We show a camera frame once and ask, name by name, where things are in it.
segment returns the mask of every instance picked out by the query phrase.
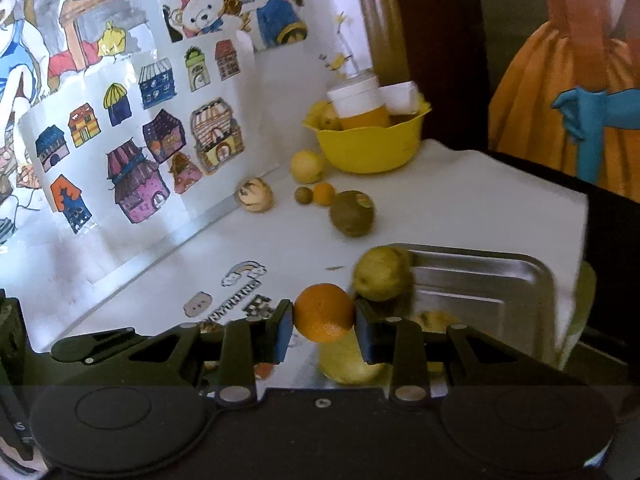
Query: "orange dress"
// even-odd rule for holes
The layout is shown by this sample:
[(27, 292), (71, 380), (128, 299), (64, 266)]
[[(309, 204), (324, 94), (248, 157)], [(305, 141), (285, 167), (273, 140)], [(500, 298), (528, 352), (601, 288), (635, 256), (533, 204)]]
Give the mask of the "orange dress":
[[(549, 21), (511, 61), (489, 107), (492, 149), (575, 175), (577, 148), (551, 105), (576, 86), (640, 86), (640, 0), (627, 0), (625, 41), (612, 36), (609, 0), (546, 0)], [(598, 184), (640, 202), (640, 130), (605, 128)]]

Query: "cup lid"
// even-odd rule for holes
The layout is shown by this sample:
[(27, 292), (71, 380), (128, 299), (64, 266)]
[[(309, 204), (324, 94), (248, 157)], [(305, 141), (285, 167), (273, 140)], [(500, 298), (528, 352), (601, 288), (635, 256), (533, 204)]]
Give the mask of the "cup lid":
[(367, 70), (336, 83), (328, 89), (326, 94), (329, 100), (335, 101), (376, 88), (380, 88), (378, 77), (371, 70)]

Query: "metal tray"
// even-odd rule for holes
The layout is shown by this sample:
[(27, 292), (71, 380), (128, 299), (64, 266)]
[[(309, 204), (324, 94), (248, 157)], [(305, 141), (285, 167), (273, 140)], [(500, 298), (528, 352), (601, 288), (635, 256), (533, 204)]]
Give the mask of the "metal tray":
[(551, 271), (521, 254), (395, 244), (413, 256), (413, 314), (441, 311), (547, 364), (554, 364)]

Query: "wooden door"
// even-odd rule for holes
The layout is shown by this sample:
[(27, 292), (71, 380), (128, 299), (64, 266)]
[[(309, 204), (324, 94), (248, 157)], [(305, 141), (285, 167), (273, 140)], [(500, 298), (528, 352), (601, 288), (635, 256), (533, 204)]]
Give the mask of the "wooden door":
[(361, 0), (383, 84), (413, 79), (433, 105), (423, 137), (488, 146), (490, 86), (480, 0)]

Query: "small orange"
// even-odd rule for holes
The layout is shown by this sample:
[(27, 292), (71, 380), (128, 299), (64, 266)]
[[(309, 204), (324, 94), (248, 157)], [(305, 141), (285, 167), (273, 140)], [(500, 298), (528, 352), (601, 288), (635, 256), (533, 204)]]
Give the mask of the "small orange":
[(335, 187), (328, 182), (314, 186), (314, 204), (329, 207), (335, 198)]
[(331, 343), (347, 335), (355, 315), (351, 297), (331, 283), (306, 288), (293, 306), (293, 324), (314, 343)]

